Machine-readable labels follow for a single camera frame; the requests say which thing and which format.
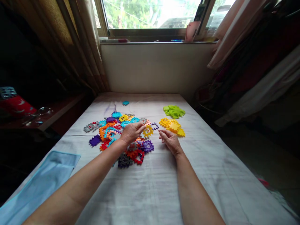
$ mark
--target white wall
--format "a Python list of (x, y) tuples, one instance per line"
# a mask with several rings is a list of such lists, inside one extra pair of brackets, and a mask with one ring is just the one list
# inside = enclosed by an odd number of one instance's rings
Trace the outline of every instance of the white wall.
[(179, 93), (188, 102), (214, 74), (206, 67), (215, 44), (141, 43), (101, 45), (113, 92)]

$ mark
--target person's left hand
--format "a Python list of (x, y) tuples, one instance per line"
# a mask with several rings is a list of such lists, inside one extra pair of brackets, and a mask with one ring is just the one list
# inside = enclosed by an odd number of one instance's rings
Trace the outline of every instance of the person's left hand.
[(130, 123), (124, 128), (120, 139), (129, 145), (140, 136), (145, 128), (142, 122)]

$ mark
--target blue cloth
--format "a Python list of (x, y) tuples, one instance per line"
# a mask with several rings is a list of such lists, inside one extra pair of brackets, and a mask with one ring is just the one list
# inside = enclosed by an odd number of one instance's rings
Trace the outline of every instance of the blue cloth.
[(80, 155), (52, 151), (24, 188), (0, 208), (0, 224), (22, 224), (70, 177)]

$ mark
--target glass pane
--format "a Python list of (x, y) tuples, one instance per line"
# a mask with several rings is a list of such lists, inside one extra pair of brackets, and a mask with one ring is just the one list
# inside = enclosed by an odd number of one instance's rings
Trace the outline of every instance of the glass pane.
[(212, 8), (212, 13), (208, 19), (206, 27), (208, 28), (207, 36), (212, 36), (220, 23), (228, 13), (235, 0), (216, 0)]
[(186, 28), (200, 0), (103, 0), (109, 29)]
[(97, 13), (97, 8), (96, 8), (96, 5), (95, 5), (95, 1), (92, 0), (92, 3), (93, 3), (94, 14), (95, 14), (96, 26), (97, 26), (97, 28), (101, 28), (98, 13)]

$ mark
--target bed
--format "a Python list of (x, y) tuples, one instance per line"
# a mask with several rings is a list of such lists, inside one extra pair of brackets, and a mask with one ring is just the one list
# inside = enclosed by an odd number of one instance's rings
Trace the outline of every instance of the bed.
[[(130, 102), (128, 106), (122, 105), (125, 100)], [(167, 117), (163, 111), (166, 105), (177, 105), (185, 110), (186, 114), (178, 119), (186, 134), (179, 139), (180, 144), (226, 224), (297, 224), (178, 94), (100, 94), (52, 150), (81, 155), (74, 174), (100, 153), (99, 145), (88, 144), (96, 135), (96, 132), (83, 131), (88, 123), (103, 120), (113, 111), (158, 123)], [(183, 224), (176, 164), (158, 137), (157, 131), (150, 137), (155, 150), (145, 156), (142, 166), (112, 167), (76, 224)]]

